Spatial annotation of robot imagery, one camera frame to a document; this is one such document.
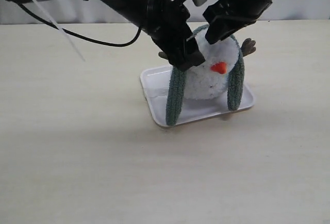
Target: white table surface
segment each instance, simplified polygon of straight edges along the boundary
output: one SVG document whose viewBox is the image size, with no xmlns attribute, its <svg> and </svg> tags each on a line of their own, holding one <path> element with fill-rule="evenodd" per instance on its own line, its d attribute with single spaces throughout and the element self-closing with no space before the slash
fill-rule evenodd
<svg viewBox="0 0 330 224">
<path fill-rule="evenodd" d="M 65 25 L 109 42 L 130 24 Z M 330 21 L 258 22 L 231 119 L 171 130 L 139 82 L 166 65 L 142 35 L 118 49 L 42 25 L 0 26 L 1 224 L 330 223 Z"/>
</svg>

